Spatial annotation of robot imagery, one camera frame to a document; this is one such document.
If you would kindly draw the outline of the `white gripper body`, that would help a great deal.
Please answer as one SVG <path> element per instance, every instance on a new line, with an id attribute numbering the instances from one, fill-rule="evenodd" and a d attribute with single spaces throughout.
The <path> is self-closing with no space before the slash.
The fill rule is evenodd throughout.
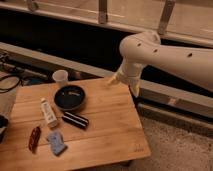
<path id="1" fill-rule="evenodd" d="M 123 60 L 116 72 L 116 79 L 126 85 L 136 86 L 145 67 L 145 64 Z"/>

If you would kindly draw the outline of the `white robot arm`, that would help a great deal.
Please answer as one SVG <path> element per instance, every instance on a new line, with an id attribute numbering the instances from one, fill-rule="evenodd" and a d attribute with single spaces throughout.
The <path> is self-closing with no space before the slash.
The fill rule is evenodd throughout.
<path id="1" fill-rule="evenodd" d="M 119 51 L 123 60 L 109 83 L 128 85 L 135 97 L 148 65 L 213 92 L 213 49 L 162 45 L 156 32 L 144 31 L 125 37 Z"/>

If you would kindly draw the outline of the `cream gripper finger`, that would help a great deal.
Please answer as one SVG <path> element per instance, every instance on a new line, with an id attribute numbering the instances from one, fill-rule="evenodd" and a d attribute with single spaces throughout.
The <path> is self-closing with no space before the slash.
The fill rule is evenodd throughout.
<path id="1" fill-rule="evenodd" d="M 109 80 L 108 80 L 108 84 L 109 85 L 115 85 L 115 84 L 118 84 L 119 81 L 117 80 L 117 77 L 116 76 L 112 76 Z"/>
<path id="2" fill-rule="evenodd" d="M 137 84 L 131 85 L 130 90 L 135 97 L 138 97 L 140 93 L 140 84 L 137 83 Z"/>

